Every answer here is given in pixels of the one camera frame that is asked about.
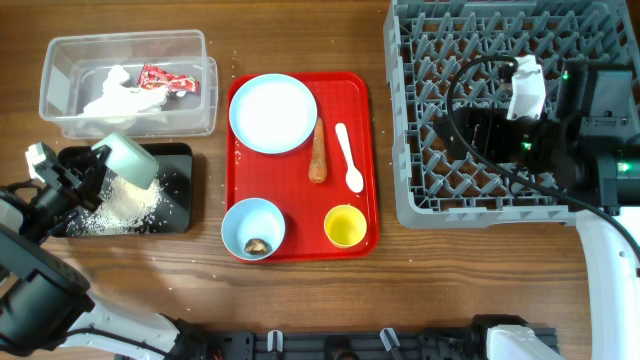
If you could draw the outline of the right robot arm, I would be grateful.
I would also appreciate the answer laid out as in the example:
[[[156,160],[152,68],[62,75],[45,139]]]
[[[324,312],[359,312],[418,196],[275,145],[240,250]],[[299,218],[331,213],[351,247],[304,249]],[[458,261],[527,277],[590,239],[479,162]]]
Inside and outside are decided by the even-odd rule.
[[[632,126],[630,65],[569,60],[556,110],[545,112],[542,67],[500,56],[507,108],[448,105],[434,129],[457,159],[573,207],[587,264],[592,355],[639,355],[639,132]]]

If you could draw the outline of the light blue bowl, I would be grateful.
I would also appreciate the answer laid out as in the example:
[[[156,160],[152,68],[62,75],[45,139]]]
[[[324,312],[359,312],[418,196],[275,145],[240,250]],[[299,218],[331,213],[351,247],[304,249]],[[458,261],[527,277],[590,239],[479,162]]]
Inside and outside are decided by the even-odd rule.
[[[260,261],[274,255],[286,234],[285,218],[272,202],[262,198],[247,198],[234,204],[225,214],[221,225],[222,241],[226,249],[244,261]],[[251,238],[265,240],[271,246],[268,255],[255,256],[244,252]]]

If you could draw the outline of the red snack wrapper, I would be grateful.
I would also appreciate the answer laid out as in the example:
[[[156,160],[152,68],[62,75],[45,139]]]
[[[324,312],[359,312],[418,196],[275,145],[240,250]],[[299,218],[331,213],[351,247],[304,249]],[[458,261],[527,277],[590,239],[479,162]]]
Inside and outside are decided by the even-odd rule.
[[[177,97],[184,97],[187,93],[198,93],[200,90],[200,83],[195,77],[176,75],[149,64],[143,66],[137,86],[145,90],[165,88]]]

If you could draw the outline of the yellow cup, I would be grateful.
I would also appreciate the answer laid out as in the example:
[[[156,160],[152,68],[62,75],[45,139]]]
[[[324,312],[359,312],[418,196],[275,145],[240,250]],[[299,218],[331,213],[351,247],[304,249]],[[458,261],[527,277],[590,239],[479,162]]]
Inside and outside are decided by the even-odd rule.
[[[358,245],[365,237],[368,224],[364,214],[351,205],[338,205],[325,216],[324,231],[329,241],[337,248]]]

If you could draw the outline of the white tissue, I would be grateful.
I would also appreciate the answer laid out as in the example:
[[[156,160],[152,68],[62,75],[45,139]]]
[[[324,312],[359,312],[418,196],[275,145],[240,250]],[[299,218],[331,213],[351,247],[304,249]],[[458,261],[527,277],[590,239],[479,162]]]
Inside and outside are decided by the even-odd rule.
[[[113,66],[102,84],[102,95],[84,107],[82,116],[122,117],[142,112],[159,112],[167,101],[167,88],[148,90],[126,87],[125,83],[130,79],[131,76],[122,66]]]

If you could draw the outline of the brown mushroom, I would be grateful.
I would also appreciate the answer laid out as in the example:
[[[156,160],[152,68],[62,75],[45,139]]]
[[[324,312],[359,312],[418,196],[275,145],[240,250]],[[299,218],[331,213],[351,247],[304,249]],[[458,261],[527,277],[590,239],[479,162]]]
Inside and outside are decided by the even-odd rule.
[[[255,256],[268,255],[271,252],[271,246],[263,239],[251,238],[245,244],[244,252]]]

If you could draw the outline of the pile of white rice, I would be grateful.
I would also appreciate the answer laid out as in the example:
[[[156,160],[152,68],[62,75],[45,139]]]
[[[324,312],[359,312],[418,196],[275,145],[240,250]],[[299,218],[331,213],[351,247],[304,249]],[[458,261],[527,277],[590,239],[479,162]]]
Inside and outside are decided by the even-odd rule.
[[[94,212],[81,209],[67,226],[67,236],[144,234],[153,232],[154,226],[166,224],[156,214],[167,203],[164,185],[158,179],[141,189],[116,176],[106,181],[99,196],[102,204]]]

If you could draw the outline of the orange carrot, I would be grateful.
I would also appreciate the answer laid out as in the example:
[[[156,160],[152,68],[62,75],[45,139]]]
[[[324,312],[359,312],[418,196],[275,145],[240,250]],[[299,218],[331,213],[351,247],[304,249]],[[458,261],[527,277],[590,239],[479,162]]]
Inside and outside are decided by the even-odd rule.
[[[327,177],[327,161],[325,151],[323,121],[317,118],[312,141],[311,161],[308,176],[313,183],[322,183]]]

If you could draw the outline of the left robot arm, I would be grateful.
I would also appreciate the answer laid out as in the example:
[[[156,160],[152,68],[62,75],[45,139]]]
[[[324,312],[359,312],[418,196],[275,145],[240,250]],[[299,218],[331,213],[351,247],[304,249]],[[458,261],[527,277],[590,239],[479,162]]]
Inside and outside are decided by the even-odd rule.
[[[89,281],[51,254],[43,242],[76,216],[95,210],[107,171],[144,188],[157,163],[143,148],[97,145],[62,162],[44,143],[32,145],[27,161],[40,179],[1,189],[10,216],[1,222],[1,276],[15,283],[1,297],[1,349],[27,357],[37,350],[88,347],[120,359],[209,359],[209,338],[183,319],[140,314],[93,294]]]

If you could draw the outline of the mint green bowl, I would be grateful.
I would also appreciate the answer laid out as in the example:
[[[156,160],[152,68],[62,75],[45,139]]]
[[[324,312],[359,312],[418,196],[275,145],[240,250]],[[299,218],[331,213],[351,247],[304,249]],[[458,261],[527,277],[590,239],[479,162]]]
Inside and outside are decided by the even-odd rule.
[[[148,189],[159,170],[158,161],[138,143],[121,134],[112,133],[91,149],[110,149],[106,166],[119,177],[140,189]]]

